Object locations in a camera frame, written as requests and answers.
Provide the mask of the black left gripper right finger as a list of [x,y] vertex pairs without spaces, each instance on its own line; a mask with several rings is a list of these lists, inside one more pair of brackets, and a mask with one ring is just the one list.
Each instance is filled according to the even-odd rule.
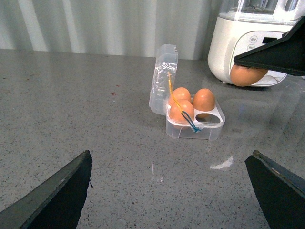
[[234,64],[305,75],[305,18],[302,16],[282,38],[234,57]]

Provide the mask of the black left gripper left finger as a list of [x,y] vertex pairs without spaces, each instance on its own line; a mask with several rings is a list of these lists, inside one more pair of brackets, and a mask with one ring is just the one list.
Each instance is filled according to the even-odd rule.
[[84,151],[0,213],[2,229],[75,229],[87,198],[92,157]]

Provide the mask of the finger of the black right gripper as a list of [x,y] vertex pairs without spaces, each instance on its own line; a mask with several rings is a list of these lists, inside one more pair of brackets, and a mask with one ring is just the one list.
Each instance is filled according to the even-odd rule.
[[272,229],[305,227],[305,180],[255,150],[245,160],[261,210]]

